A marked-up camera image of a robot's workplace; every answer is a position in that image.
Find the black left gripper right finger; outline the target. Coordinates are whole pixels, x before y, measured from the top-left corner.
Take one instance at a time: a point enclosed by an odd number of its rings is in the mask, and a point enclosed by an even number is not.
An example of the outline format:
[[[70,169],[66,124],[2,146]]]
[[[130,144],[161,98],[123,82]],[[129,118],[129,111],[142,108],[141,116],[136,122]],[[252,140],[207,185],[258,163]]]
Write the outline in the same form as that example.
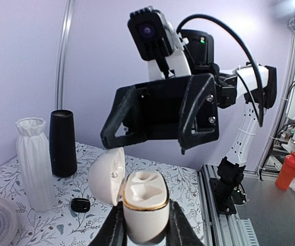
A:
[[[204,245],[194,232],[178,202],[170,200],[170,214],[165,245]]]

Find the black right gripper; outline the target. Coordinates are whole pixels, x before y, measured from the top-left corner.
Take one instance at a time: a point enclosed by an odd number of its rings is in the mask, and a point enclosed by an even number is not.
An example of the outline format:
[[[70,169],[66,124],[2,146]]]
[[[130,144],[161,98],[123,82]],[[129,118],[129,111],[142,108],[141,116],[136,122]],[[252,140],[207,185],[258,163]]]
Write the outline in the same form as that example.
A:
[[[117,137],[125,119],[130,122],[130,132]],[[176,139],[183,155],[188,149],[218,140],[214,76],[206,73],[117,89],[100,137],[107,149]]]

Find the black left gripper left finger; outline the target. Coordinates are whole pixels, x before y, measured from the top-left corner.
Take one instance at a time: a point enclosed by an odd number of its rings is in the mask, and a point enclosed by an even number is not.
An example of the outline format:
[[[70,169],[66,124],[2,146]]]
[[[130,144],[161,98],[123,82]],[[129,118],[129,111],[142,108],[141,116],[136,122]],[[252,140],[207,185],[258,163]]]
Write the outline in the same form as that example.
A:
[[[127,230],[121,204],[112,207],[99,232],[90,242],[90,246],[106,245],[127,245]]]

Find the black earbud case gold trim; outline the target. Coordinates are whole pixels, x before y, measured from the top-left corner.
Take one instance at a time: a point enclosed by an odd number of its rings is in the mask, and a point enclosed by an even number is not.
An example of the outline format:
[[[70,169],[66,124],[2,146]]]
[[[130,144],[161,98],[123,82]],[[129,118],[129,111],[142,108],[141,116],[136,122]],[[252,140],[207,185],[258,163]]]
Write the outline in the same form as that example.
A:
[[[90,210],[90,201],[86,198],[74,198],[71,200],[71,210],[77,213],[86,213]]]

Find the beige earbud charging case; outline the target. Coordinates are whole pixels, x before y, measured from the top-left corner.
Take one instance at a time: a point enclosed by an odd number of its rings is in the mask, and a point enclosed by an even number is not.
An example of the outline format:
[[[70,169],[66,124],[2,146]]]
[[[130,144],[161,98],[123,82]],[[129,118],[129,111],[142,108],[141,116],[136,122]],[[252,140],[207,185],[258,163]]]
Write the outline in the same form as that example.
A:
[[[88,185],[97,200],[112,206],[122,203],[127,235],[133,243],[163,240],[170,205],[165,179],[158,171],[134,171],[126,176],[124,149],[110,149],[94,160]]]

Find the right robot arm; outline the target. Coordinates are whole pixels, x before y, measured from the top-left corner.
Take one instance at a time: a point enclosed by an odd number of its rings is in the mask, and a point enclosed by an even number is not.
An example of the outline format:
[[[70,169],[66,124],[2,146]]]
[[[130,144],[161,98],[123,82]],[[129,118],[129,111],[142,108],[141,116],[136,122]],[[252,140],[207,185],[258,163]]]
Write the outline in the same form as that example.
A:
[[[105,148],[113,149],[148,140],[177,140],[181,152],[219,138],[218,109],[244,96],[253,110],[271,108],[276,99],[275,67],[260,67],[256,74],[221,73],[214,62],[214,39],[202,31],[179,32],[140,24],[130,30],[143,60],[155,63],[150,81],[116,91],[111,112],[101,130]]]

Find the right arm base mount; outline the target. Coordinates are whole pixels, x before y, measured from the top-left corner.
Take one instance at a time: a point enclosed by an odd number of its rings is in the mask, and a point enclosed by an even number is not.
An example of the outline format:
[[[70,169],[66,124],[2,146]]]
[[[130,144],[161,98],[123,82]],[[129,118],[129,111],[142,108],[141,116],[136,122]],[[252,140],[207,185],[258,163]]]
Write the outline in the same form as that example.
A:
[[[239,166],[233,164],[227,157],[224,157],[217,170],[220,178],[210,178],[209,183],[218,214],[232,215],[236,214],[236,208],[232,199],[234,189],[241,184],[244,178],[244,169],[246,165]]]

